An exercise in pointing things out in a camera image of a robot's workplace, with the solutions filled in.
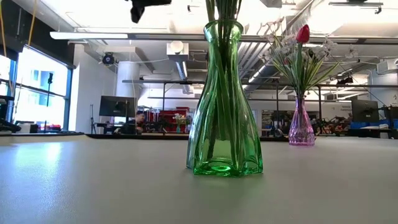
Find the ceiling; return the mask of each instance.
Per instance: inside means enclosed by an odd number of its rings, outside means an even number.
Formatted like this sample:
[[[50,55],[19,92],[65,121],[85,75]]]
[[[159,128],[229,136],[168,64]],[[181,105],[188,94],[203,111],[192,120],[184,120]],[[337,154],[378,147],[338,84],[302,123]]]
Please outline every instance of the ceiling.
[[[14,0],[24,9],[32,12],[33,1]],[[376,8],[337,7],[330,6],[329,0],[282,0],[282,9],[268,8],[260,0],[243,1],[238,21],[245,27],[245,35],[262,35],[261,28],[266,22],[286,17],[295,21],[292,25],[302,26],[307,23],[311,27],[312,36],[339,37],[340,44],[333,52],[338,60],[344,60],[343,66],[336,69],[335,74],[350,68],[375,63],[378,58],[398,57],[398,1],[368,0],[382,2],[382,12],[375,14]],[[205,0],[173,0],[170,6],[148,7],[139,24],[130,19],[131,2],[124,0],[41,0],[38,4],[37,17],[49,26],[63,32],[128,32],[146,34],[203,34],[207,22]],[[99,55],[107,47],[137,47],[146,60],[166,59],[166,40],[91,40],[90,48]],[[344,59],[348,45],[352,43],[361,56],[358,59]],[[187,61],[188,78],[204,80],[206,77],[205,52],[208,44],[205,41],[188,41],[190,60]],[[239,46],[240,75],[246,82],[263,65],[258,55],[266,50],[265,43],[242,43]],[[130,58],[129,53],[116,54],[119,60],[140,60]],[[143,66],[141,75],[151,79],[158,74],[169,74],[170,79],[178,78],[177,68],[172,61],[151,63],[154,70]]]

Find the table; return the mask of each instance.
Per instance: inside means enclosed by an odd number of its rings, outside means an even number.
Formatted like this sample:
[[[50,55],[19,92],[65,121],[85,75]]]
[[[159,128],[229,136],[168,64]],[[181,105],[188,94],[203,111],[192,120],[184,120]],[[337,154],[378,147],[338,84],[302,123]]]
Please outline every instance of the table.
[[[0,223],[398,223],[398,142],[263,142],[264,173],[194,176],[186,141],[0,137]]]

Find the table surface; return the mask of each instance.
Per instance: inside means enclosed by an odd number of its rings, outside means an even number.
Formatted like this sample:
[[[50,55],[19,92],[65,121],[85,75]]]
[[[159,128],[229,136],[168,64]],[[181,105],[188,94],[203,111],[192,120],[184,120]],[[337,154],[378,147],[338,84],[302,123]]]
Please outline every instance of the table surface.
[[[0,137],[0,223],[398,223],[398,141],[264,142],[264,173],[194,176],[186,141]]]

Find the green glass vase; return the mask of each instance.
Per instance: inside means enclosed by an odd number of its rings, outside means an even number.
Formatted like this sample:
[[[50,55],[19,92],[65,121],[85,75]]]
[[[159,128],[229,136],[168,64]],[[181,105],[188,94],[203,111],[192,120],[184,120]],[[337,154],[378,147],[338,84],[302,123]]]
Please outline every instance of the green glass vase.
[[[236,21],[206,25],[209,64],[188,142],[187,167],[194,174],[241,177],[262,172],[257,126],[238,75]]]

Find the desk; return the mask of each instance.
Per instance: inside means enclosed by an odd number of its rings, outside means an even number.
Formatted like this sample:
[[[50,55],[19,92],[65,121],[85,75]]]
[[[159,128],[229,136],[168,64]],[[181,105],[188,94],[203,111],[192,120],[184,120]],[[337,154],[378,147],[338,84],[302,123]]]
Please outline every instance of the desk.
[[[0,137],[0,223],[398,223],[395,140],[262,142],[264,173],[194,176],[187,141]]]

